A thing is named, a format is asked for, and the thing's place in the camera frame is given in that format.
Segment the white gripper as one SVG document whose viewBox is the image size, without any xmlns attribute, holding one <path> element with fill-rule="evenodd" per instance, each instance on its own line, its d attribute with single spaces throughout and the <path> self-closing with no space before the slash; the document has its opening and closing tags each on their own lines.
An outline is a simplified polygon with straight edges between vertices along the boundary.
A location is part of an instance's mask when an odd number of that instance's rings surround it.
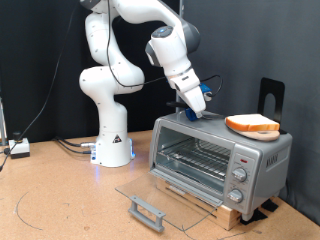
<svg viewBox="0 0 320 240">
<path fill-rule="evenodd" d="M 169 85 L 177 91 L 180 98 L 195 112 L 197 119 L 203 117 L 206 103 L 200 88 L 200 80 L 193 70 L 171 76 L 168 78 Z"/>
</svg>

